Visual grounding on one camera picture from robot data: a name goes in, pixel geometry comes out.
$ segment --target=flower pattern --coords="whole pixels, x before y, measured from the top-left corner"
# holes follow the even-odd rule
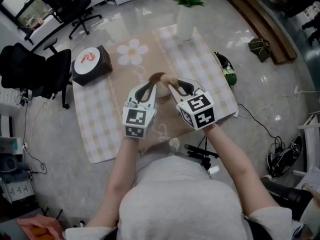
[[[121,56],[118,59],[118,63],[120,65],[126,65],[130,61],[133,65],[139,65],[143,58],[141,55],[146,54],[148,52],[148,46],[141,45],[138,39],[132,39],[129,42],[129,46],[120,45],[116,50]]]

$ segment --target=green bag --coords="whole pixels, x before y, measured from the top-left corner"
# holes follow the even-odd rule
[[[250,51],[257,55],[261,62],[264,62],[270,57],[271,50],[267,40],[263,38],[253,38],[248,45]]]

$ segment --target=black box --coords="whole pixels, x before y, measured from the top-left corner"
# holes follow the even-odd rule
[[[101,77],[104,74],[112,71],[110,56],[105,50],[105,48],[102,45],[100,45],[97,47],[97,49],[100,52],[100,59],[98,61],[98,64],[90,72],[86,74],[78,74],[75,71],[75,60],[71,63],[72,80],[81,86],[84,86],[87,83],[95,80],[96,78]]]

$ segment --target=sleeve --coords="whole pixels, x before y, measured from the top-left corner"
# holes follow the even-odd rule
[[[66,240],[100,240],[113,229],[105,226],[72,227],[65,231]]]
[[[273,240],[292,239],[292,211],[288,208],[265,207],[254,211],[248,218],[263,226]]]

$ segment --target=plate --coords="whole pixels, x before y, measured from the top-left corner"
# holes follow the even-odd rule
[[[100,52],[97,48],[87,48],[83,50],[74,62],[74,70],[79,75],[89,73],[95,68],[100,59]]]

